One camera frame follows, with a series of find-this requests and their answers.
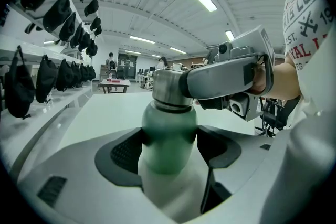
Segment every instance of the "hand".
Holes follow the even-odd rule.
[[[265,66],[256,64],[254,72],[253,86],[250,88],[250,92],[253,94],[260,94],[266,87]]]

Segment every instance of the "stainless steel bottle cap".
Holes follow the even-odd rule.
[[[180,91],[178,80],[183,71],[160,69],[154,72],[153,98],[171,105],[190,106],[193,99],[184,97]]]

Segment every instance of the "doorway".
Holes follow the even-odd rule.
[[[134,55],[119,54],[118,55],[118,69],[124,70],[126,79],[135,79],[137,75],[137,60],[138,57]]]

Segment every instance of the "green water bottle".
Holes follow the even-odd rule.
[[[193,99],[181,94],[182,71],[157,70],[153,98],[142,116],[143,158],[159,174],[177,174],[189,160],[196,138],[197,115]]]

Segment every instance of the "robotic arm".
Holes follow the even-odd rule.
[[[265,62],[266,87],[255,95],[248,89],[253,85],[254,66],[261,58]],[[198,99],[203,109],[230,109],[250,121],[261,115],[257,113],[258,97],[272,87],[274,63],[273,47],[260,25],[220,44],[213,64],[185,72],[180,78],[180,89],[184,96]]]

